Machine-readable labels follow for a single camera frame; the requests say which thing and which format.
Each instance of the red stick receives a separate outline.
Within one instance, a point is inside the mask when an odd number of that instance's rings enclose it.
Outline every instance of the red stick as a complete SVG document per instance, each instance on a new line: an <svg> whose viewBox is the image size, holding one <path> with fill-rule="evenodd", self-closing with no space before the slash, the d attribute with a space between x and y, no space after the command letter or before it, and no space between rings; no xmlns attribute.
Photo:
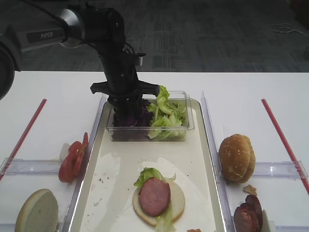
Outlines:
<svg viewBox="0 0 309 232"><path fill-rule="evenodd" d="M291 160L295 162L296 170L298 171L299 175L301 176L301 181L303 182L304 187L307 190L307 193L309 194L309 183L308 183L308 180L307 180L307 178L302 177L302 176L305 176L305 175L304 175L302 169L300 168L300 166L299 166L299 164L297 162L297 159L296 159L296 156L294 155L294 152L292 151L288 141L286 140L286 138L285 138L285 136L284 136L284 134L283 134L283 132L282 132L282 130L281 130L281 128L280 128L276 118L275 118L275 116L273 115L269 105L267 104L266 100L262 99L262 103L263 103L263 105L264 105L264 107L265 107L265 109L266 109L266 111L267 111L267 113L268 113L272 123L274 124L274 126L275 126L275 128L277 130L277 133L280 136L281 141L283 142L283 145L284 145L286 151L288 152Z"/></svg>
<svg viewBox="0 0 309 232"><path fill-rule="evenodd" d="M4 174L5 174L6 170L7 170L8 167L10 166L10 164L11 164L11 162L13 161L15 155L17 154L19 148L20 148L21 145L23 144L23 142L24 142L26 136L28 135L28 133L29 133L29 131L30 131L32 125L34 124L35 120L38 118L38 116L39 116L41 110L43 109L43 107L44 107L46 101L47 101L47 99L43 99L43 100L41 101L41 104L39 105L39 107L38 107L38 109L36 110L36 112L34 113L32 119L31 119L30 122L28 123L28 125L27 125L27 127L26 127L24 133L21 135L20 139L18 140L16 146L14 147L14 149L13 149L13 151L12 151L12 153L11 153L11 155L10 155L10 157L9 157L9 159L8 159L8 161L7 161L6 165L5 165L5 167L4 167L3 173L0 174L0 180L4 177Z"/></svg>

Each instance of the clear plastic bin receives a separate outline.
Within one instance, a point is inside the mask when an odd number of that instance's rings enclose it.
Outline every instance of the clear plastic bin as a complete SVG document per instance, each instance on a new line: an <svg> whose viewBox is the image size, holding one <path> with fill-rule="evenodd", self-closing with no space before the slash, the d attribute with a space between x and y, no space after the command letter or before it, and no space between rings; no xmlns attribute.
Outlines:
<svg viewBox="0 0 309 232"><path fill-rule="evenodd" d="M190 97L183 91L170 91L169 103L180 103L185 106L184 124L179 127L115 127L113 125L114 109L110 106L110 113L106 129L112 141L184 141L187 130L194 129ZM156 96L145 94L143 99L156 104ZM166 136L150 139L149 132L157 131Z"/></svg>

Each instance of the bread bun top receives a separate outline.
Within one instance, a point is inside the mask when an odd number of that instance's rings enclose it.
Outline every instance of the bread bun top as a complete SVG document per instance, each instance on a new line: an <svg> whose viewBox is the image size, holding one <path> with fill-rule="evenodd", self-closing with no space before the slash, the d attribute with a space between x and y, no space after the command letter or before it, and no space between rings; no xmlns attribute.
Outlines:
<svg viewBox="0 0 309 232"><path fill-rule="evenodd" d="M55 232L58 203L49 189L40 189L25 201L15 224L15 232Z"/></svg>
<svg viewBox="0 0 309 232"><path fill-rule="evenodd" d="M173 222L175 222L184 211L184 193L182 189L177 185L174 181L168 180L169 188L170 188L170 200L172 204L172 215L173 215ZM140 203L139 203L139 191L140 188L136 188L133 194L133 208L135 212L143 219L146 223L151 226L156 226L156 218L151 217L144 213L142 210Z"/></svg>
<svg viewBox="0 0 309 232"><path fill-rule="evenodd" d="M254 172L255 155L247 136L234 134L225 138L219 148L219 158L222 174L230 181L244 183Z"/></svg>

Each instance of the gray carpet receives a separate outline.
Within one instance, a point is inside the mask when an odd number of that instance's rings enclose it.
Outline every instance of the gray carpet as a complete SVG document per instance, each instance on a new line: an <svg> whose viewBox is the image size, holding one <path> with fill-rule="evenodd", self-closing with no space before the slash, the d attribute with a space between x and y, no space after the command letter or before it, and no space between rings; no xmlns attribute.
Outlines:
<svg viewBox="0 0 309 232"><path fill-rule="evenodd" d="M0 19L11 23L47 19L17 0L0 0ZM143 72L309 72L298 33L280 34L270 24L294 20L285 0L97 0L124 17L127 41L147 54ZM65 2L43 2L54 12ZM60 45L24 53L24 70L101 71L96 52Z"/></svg>

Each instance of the sliced sausage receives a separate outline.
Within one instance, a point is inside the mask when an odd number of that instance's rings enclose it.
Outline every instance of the sliced sausage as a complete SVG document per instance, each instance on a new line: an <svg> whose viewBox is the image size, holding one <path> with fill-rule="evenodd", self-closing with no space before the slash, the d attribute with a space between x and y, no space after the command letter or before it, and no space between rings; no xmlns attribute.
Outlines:
<svg viewBox="0 0 309 232"><path fill-rule="evenodd" d="M153 177L148 179L139 192L139 203L145 214L161 215L170 203L169 184Z"/></svg>
<svg viewBox="0 0 309 232"><path fill-rule="evenodd" d="M262 215L262 207L261 207L259 199L254 195L248 195L246 197L246 202L254 205L255 212L256 212L256 215L257 215L257 219L259 221L259 226L260 226L260 229L262 229L263 215Z"/></svg>
<svg viewBox="0 0 309 232"><path fill-rule="evenodd" d="M259 223L254 207L243 203L234 213L234 223L237 232L259 232Z"/></svg>

